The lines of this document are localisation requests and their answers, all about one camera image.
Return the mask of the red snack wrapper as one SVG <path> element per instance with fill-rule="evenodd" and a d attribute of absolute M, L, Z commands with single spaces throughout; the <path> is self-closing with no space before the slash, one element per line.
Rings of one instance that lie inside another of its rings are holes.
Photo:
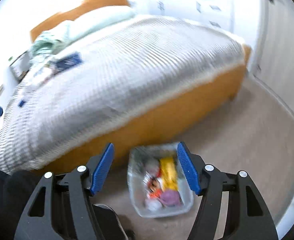
<path fill-rule="evenodd" d="M 163 192 L 157 177 L 151 177 L 147 182 L 148 198 L 159 198 Z"/>

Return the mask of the light blue pillow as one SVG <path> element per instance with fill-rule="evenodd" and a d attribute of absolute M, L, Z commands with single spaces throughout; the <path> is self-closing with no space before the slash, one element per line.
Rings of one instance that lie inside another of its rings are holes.
<path fill-rule="evenodd" d="M 119 23 L 135 16 L 127 5 L 101 7 L 76 18 L 69 28 L 69 41 L 75 42 L 104 27 Z"/>

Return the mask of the green floral quilt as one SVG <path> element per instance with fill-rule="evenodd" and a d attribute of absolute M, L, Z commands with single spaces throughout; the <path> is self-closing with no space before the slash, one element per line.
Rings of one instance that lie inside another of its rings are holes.
<path fill-rule="evenodd" d="M 56 55 L 69 44 L 69 32 L 67 30 L 43 31 L 33 42 L 30 48 L 30 57 L 34 62 L 40 62 L 51 55 Z"/>

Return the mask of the blue milk carton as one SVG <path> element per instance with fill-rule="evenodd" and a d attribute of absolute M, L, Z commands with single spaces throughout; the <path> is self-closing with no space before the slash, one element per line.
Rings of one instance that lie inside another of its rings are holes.
<path fill-rule="evenodd" d="M 54 66 L 58 72 L 63 72 L 80 64 L 82 64 L 82 58 L 78 52 L 75 52 L 55 61 Z"/>

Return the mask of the beige room door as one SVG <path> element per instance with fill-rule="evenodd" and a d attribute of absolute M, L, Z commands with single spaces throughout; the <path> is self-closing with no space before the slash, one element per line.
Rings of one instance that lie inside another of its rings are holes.
<path fill-rule="evenodd" d="M 261 0 L 252 73 L 294 117 L 294 0 Z"/>

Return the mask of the person leg black trousers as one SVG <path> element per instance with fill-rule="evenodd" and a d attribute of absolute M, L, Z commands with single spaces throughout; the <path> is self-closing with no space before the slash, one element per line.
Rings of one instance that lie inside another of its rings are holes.
<path fill-rule="evenodd" d="M 106 175 L 0 171 L 0 239 L 135 239 L 110 207 L 90 202 Z"/>

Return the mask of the black bedside trolley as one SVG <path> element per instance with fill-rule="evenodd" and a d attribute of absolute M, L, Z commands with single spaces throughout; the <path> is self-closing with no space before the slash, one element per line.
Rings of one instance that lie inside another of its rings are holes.
<path fill-rule="evenodd" d="M 29 72 L 31 67 L 31 59 L 29 51 L 24 51 L 16 58 L 10 58 L 9 68 L 17 81 L 21 81 Z"/>

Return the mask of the white built-in wardrobe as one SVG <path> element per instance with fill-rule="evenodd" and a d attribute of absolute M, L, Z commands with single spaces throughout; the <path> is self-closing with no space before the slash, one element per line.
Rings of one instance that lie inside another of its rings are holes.
<path fill-rule="evenodd" d="M 230 0 L 140 0 L 135 9 L 144 14 L 187 19 L 234 32 L 234 8 Z"/>

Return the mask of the lined trash bin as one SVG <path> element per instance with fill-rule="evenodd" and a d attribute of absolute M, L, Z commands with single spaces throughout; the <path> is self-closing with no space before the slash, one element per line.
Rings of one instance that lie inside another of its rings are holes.
<path fill-rule="evenodd" d="M 192 208 L 194 194 L 189 188 L 178 161 L 177 146 L 178 143 L 174 142 L 164 145 L 139 146 L 130 151 L 127 184 L 131 203 L 140 217 L 163 218 L 177 216 L 189 212 Z M 157 177 L 162 187 L 159 160 L 170 156 L 174 158 L 176 165 L 178 192 L 182 200 L 181 206 L 166 207 L 159 198 L 148 198 L 147 182 L 151 177 Z"/>

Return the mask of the yellow snack bag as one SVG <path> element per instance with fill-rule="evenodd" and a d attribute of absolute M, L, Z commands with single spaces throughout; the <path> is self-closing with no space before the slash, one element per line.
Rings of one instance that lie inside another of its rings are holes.
<path fill-rule="evenodd" d="M 178 191 L 177 183 L 177 171 L 174 158 L 172 156 L 161 158 L 159 160 L 161 179 L 162 179 L 162 189 Z"/>

